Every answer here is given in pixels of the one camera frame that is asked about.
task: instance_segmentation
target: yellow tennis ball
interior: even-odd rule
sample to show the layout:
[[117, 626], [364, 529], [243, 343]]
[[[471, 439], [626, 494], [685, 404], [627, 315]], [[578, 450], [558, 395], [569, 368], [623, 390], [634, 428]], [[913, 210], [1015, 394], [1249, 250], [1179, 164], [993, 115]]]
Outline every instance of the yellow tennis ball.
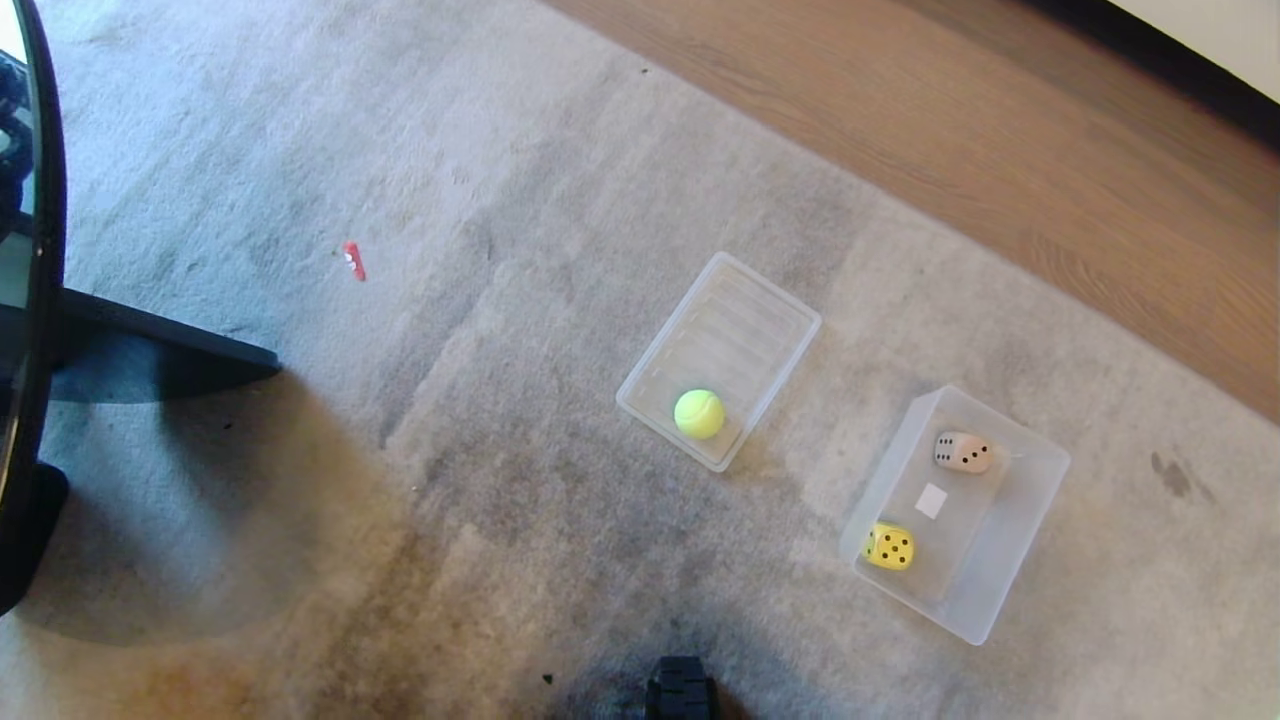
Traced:
[[724, 405], [709, 389], [691, 389], [676, 402], [676, 427], [694, 439], [707, 439], [724, 427]]

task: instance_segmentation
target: clear plastic container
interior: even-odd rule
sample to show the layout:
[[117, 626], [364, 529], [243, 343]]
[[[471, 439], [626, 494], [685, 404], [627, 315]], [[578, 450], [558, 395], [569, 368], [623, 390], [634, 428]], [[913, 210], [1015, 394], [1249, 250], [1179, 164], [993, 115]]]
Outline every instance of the clear plastic container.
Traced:
[[[820, 324], [804, 302], [717, 252], [618, 388], [618, 405], [721, 473]], [[709, 389], [724, 405], [724, 425], [708, 439], [676, 428], [672, 411], [690, 389]]]
[[[934, 464], [933, 443], [946, 430], [991, 441], [991, 468], [970, 475]], [[982, 644], [1070, 464], [1061, 447], [951, 386], [920, 396], [854, 509], [840, 555], [874, 585]], [[941, 506], [938, 491], [946, 493]], [[915, 537], [906, 570], [877, 568], [863, 556], [881, 519]]]

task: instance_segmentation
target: carpet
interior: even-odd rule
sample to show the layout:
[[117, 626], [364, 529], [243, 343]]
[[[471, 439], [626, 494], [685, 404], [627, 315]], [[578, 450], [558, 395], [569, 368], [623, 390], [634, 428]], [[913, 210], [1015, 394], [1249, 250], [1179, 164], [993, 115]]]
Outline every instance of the carpet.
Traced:
[[[527, 0], [41, 12], [67, 284], [288, 369], [51, 407], [0, 716], [1274, 710], [1280, 432], [955, 231]], [[613, 402], [718, 250], [824, 320], [719, 475]], [[946, 383], [1074, 456], [979, 648], [836, 553]]]

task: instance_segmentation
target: hardwood floor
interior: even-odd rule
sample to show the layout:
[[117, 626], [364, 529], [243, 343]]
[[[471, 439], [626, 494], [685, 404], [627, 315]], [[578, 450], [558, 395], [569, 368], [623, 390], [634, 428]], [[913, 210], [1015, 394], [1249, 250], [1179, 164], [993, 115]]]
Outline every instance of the hardwood floor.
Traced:
[[1012, 0], [547, 0], [1280, 421], [1280, 156]]

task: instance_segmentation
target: red object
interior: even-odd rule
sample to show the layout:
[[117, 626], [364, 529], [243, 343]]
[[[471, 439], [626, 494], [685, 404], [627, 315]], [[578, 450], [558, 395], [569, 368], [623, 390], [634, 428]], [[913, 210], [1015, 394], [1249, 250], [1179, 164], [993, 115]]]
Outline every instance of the red object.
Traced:
[[347, 266], [351, 268], [352, 273], [356, 273], [356, 279], [365, 282], [365, 263], [360, 259], [360, 246], [348, 242], [342, 246], [342, 252], [347, 259]]

